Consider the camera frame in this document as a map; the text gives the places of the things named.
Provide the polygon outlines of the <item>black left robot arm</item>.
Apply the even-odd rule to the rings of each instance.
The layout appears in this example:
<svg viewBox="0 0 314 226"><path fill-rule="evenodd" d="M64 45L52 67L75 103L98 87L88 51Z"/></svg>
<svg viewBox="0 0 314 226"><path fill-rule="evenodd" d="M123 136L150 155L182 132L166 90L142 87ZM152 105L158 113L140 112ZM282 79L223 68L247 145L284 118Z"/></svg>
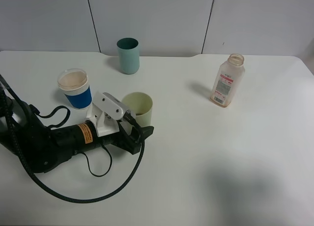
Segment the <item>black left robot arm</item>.
<svg viewBox="0 0 314 226"><path fill-rule="evenodd" d="M45 126L36 107L25 104L30 116L27 119L14 99L8 96L5 98L18 144L34 173L49 172L72 156L96 149L101 145L112 144L130 154L137 154L140 151L139 133L135 128L127 134L122 130L122 126L119 126L117 132L98 137L90 121L64 126L70 117L70 110L67 110L61 123Z"/></svg>

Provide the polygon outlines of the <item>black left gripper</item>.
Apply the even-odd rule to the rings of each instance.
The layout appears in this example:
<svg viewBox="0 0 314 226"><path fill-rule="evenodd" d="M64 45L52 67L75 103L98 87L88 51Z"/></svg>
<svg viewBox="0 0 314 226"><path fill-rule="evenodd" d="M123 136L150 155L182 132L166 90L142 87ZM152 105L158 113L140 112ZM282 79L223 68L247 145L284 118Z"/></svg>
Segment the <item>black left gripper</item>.
<svg viewBox="0 0 314 226"><path fill-rule="evenodd" d="M118 122L119 132L99 137L91 122L54 129L50 132L50 138L54 145L53 150L60 157L72 157L80 152L86 152L98 148L101 144L113 144L117 139L117 147L134 155L140 152L142 141L145 141L154 132L153 126L131 128L127 134L122 122Z"/></svg>

